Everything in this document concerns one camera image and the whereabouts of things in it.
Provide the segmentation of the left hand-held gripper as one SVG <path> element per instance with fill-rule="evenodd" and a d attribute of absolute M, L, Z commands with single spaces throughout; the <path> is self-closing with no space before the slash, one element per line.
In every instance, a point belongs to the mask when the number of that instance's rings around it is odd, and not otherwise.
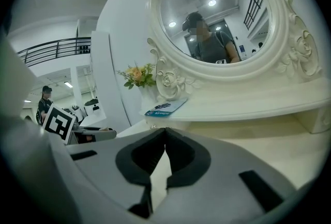
<path fill-rule="evenodd" d="M 52 104 L 43 121 L 43 129 L 47 132 L 60 136 L 65 145 L 89 143 L 89 135 L 83 133 L 79 126 L 77 117 L 62 108 Z M 104 127 L 90 130 L 93 142 L 115 139 L 117 132 L 111 128 Z"/>

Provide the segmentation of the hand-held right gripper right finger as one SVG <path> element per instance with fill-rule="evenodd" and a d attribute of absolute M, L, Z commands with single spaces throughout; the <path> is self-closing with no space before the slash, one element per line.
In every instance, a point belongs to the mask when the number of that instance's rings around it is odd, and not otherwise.
<path fill-rule="evenodd" d="M 269 210 L 296 193 L 279 171 L 246 149 L 217 139 L 177 130 L 202 145 L 210 166 L 194 184 L 169 188 L 154 212 L 155 223 L 248 223 L 267 213 L 250 190 L 269 203 Z"/>

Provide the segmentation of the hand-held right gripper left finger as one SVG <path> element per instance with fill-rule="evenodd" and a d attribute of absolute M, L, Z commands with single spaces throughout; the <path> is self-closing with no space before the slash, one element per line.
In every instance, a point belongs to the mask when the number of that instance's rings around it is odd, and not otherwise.
<path fill-rule="evenodd" d="M 165 219 L 160 179 L 166 131 L 154 129 L 68 148 L 73 181 L 68 184 L 83 219 Z"/>

